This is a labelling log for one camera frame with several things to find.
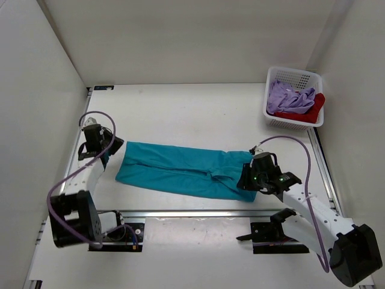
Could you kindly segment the teal t shirt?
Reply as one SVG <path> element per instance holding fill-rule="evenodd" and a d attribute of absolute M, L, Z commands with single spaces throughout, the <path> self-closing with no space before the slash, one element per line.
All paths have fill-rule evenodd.
<path fill-rule="evenodd" d="M 217 151 L 129 142 L 116 181 L 139 188 L 210 199 L 254 202 L 256 192 L 237 187 L 245 151 Z"/>

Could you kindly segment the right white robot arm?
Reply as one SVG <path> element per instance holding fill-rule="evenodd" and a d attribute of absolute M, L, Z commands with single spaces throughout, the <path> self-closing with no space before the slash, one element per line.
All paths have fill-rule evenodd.
<path fill-rule="evenodd" d="M 280 170 L 275 154 L 262 152 L 245 163 L 237 186 L 275 196 L 286 206 L 261 228 L 239 236 L 238 241 L 251 240 L 262 247 L 298 241 L 326 258 L 328 268 L 347 287 L 382 268 L 375 232 L 368 225 L 355 225 L 320 202 L 300 178 Z"/>

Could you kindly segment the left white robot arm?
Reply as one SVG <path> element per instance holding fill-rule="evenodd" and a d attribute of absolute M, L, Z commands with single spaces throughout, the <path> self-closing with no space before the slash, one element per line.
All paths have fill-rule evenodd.
<path fill-rule="evenodd" d="M 109 157 L 123 145 L 120 138 L 113 138 L 112 132 L 100 124 L 82 128 L 85 136 L 78 149 L 78 165 L 84 170 L 71 177 L 63 193 L 49 198 L 53 211 L 68 227 L 86 238 L 92 246 L 99 246 L 105 232 L 113 241 L 119 241 L 126 234 L 126 226 L 111 213 L 101 220 L 92 194 L 98 179 L 104 173 Z"/>

